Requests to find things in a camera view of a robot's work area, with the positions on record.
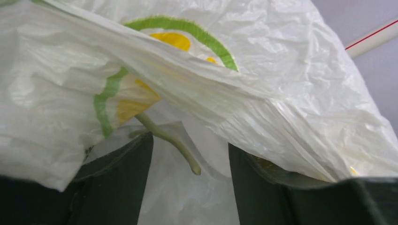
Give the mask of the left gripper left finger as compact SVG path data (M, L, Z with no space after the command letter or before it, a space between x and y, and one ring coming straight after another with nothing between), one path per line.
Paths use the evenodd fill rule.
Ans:
M153 135L83 165L63 192L0 179L3 225L135 225L153 152Z

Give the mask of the white plastic bag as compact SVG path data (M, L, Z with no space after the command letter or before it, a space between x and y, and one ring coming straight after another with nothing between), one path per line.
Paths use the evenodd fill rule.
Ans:
M3 0L0 177L63 192L153 136L137 225L241 225L229 145L336 183L398 178L398 140L310 0Z

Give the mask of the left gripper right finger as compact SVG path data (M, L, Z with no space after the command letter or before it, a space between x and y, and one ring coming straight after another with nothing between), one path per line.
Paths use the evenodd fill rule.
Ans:
M328 183L286 171L229 145L242 225L395 225L398 179L351 178Z

